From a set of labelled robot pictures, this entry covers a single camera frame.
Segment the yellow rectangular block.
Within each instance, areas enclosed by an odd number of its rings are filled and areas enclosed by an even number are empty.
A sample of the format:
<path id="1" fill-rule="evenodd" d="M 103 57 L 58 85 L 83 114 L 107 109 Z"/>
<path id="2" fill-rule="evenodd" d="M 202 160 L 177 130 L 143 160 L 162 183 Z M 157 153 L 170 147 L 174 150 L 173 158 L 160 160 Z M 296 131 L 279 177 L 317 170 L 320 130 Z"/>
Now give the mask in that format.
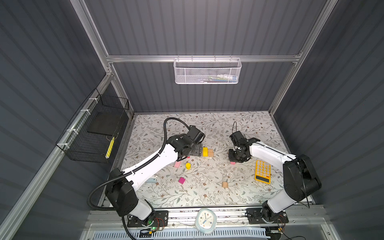
<path id="1" fill-rule="evenodd" d="M 203 157 L 207 157 L 207 156 L 208 156 L 208 148 L 203 147 Z"/>

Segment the plain wood rectangular block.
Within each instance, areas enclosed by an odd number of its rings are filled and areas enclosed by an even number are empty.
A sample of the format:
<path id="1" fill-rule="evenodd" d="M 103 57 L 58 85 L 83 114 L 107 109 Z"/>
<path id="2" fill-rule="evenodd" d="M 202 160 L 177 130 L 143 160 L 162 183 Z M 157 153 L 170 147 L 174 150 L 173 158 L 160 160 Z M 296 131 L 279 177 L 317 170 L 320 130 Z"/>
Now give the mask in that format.
<path id="1" fill-rule="evenodd" d="M 213 157 L 214 151 L 212 149 L 208 149 L 208 157 Z"/>

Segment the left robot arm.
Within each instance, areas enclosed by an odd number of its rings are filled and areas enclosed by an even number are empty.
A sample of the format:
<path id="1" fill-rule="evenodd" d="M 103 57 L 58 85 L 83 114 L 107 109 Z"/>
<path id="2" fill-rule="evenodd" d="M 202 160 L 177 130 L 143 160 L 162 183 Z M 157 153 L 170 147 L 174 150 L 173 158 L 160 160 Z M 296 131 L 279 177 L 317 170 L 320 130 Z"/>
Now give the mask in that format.
<path id="1" fill-rule="evenodd" d="M 138 189 L 161 169 L 188 157 L 205 139 L 196 126 L 190 126 L 186 134 L 168 138 L 158 153 L 123 171 L 114 169 L 109 175 L 113 180 L 106 186 L 106 196 L 120 217 L 133 215 L 141 221 L 154 218 L 153 207 L 137 196 Z"/>

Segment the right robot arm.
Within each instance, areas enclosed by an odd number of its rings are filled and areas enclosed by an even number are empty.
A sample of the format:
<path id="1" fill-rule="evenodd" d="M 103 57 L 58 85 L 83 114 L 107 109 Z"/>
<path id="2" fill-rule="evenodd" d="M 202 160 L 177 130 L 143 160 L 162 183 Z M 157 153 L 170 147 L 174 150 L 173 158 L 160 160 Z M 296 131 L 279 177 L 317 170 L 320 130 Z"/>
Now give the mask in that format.
<path id="1" fill-rule="evenodd" d="M 267 176 L 270 174 L 270 168 L 263 167 L 262 162 L 283 173 L 283 189 L 263 203 L 261 214 L 267 222 L 322 187 L 320 178 L 308 156 L 295 156 L 281 152 L 259 139 L 247 139 L 240 131 L 232 133 L 230 139 L 234 145 L 234 148 L 229 150 L 231 162 L 244 163 L 252 157 L 260 159 L 256 164 L 256 180 L 267 182 Z"/>

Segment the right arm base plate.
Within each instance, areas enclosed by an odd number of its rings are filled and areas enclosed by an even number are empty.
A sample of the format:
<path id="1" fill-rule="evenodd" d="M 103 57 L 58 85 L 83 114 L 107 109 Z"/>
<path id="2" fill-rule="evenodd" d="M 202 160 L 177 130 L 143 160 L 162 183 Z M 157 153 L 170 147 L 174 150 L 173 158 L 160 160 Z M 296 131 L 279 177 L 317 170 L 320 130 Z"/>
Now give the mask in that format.
<path id="1" fill-rule="evenodd" d="M 286 212 L 274 213 L 268 207 L 247 208 L 245 217 L 250 224 L 287 224 Z"/>

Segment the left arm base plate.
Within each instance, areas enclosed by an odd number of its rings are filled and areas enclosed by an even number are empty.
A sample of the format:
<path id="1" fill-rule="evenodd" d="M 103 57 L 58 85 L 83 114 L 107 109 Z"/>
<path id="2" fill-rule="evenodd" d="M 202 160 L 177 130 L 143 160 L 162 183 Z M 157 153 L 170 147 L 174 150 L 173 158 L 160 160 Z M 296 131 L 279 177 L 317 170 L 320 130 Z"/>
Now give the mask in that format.
<path id="1" fill-rule="evenodd" d="M 168 225 L 168 219 L 169 211 L 155 211 L 145 220 L 140 220 L 138 217 L 128 215 L 126 224 L 128 228 L 166 227 Z"/>

